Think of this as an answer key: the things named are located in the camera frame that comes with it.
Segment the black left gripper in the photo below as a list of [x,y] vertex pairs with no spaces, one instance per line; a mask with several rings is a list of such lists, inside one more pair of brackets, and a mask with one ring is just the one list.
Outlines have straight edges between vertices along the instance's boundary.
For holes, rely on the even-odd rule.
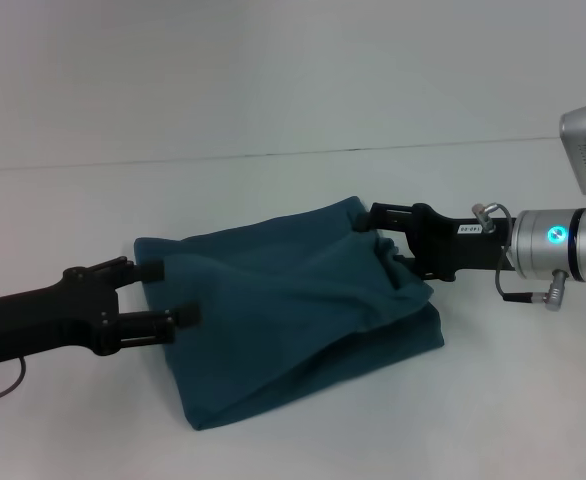
[[72,267],[56,284],[0,297],[0,363],[61,347],[80,346],[98,356],[121,349],[171,344],[177,332],[198,326],[201,309],[120,313],[117,289],[165,279],[164,262],[135,264],[125,256]]

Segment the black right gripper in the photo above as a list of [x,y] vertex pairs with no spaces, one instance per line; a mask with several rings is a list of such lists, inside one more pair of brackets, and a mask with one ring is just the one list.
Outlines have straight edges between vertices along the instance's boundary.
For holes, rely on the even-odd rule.
[[475,218],[448,218],[426,204],[411,207],[373,203],[368,211],[356,216],[352,229],[359,233],[404,233],[411,255],[393,256],[393,287],[432,291],[429,280],[452,282],[460,270],[494,271],[501,266],[511,271],[513,267],[501,255],[513,224],[513,220],[498,218],[493,232],[474,233],[472,229],[480,226]]

